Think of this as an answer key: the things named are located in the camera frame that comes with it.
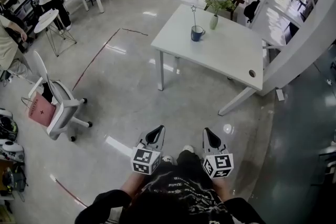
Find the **human hand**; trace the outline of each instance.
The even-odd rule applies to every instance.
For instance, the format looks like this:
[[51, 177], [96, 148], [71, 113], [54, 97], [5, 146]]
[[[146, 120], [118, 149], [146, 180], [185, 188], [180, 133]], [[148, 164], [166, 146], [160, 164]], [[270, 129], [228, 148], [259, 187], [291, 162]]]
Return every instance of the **human hand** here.
[[27, 40], [27, 34], [25, 32], [21, 33], [21, 39], [23, 42], [25, 42]]

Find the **white wall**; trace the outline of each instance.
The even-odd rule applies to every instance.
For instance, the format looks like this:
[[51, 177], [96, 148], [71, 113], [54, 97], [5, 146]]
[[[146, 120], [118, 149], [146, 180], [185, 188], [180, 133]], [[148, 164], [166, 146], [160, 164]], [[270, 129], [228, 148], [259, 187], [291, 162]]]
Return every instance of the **white wall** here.
[[319, 0], [306, 22], [264, 71], [265, 95], [308, 68], [336, 39], [336, 0]]

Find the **sneaker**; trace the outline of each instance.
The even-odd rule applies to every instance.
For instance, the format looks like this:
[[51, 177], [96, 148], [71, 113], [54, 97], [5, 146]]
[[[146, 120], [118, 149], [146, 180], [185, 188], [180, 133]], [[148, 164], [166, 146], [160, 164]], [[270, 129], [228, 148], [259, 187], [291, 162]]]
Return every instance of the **sneaker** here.
[[72, 27], [72, 23], [70, 23], [70, 24], [66, 27], [67, 31], [69, 31], [69, 30], [71, 29], [71, 27]]
[[194, 148], [190, 145], [185, 145], [182, 151], [190, 151], [191, 153], [194, 153]]
[[171, 164], [173, 164], [173, 162], [174, 162], [174, 159], [173, 159], [173, 157], [172, 156], [164, 156], [163, 158], [162, 158], [162, 160], [164, 161], [164, 162], [169, 162], [169, 163], [171, 163]]

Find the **pink shopping bag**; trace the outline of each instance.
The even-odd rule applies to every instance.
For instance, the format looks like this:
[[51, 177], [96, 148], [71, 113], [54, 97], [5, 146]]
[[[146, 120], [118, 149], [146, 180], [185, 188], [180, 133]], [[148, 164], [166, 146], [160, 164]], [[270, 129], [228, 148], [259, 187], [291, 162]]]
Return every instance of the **pink shopping bag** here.
[[39, 124], [48, 127], [53, 119], [56, 107], [50, 104], [41, 94], [36, 92], [35, 98], [33, 99], [30, 109], [29, 118]]

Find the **flower vase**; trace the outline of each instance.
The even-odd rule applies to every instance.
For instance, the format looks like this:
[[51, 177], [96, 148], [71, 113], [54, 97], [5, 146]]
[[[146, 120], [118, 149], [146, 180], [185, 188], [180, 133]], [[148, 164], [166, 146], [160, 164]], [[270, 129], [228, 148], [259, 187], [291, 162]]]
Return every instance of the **flower vase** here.
[[218, 16], [215, 14], [210, 20], [210, 29], [214, 30], [218, 23]]

